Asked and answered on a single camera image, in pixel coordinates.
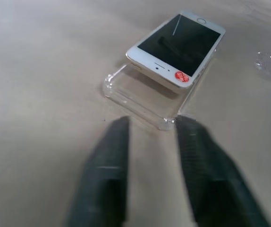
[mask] home button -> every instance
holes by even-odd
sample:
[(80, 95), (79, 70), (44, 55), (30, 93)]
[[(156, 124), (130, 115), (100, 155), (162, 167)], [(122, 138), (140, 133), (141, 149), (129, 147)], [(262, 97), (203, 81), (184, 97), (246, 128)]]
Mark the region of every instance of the home button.
[(197, 21), (201, 24), (206, 24), (206, 21), (202, 18), (198, 18)]

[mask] smartphone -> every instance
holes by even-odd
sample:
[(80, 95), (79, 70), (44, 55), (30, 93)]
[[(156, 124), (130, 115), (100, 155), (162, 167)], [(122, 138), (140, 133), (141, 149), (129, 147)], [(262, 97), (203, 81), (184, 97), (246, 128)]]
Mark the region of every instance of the smartphone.
[(138, 67), (188, 88), (211, 58), (225, 29), (182, 11), (131, 47), (126, 56)]

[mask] black screen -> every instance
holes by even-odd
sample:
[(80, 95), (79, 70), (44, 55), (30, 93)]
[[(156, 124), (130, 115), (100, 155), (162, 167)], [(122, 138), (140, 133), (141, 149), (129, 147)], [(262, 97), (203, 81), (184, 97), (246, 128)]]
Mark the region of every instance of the black screen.
[(181, 14), (138, 48), (193, 76), (220, 34)]

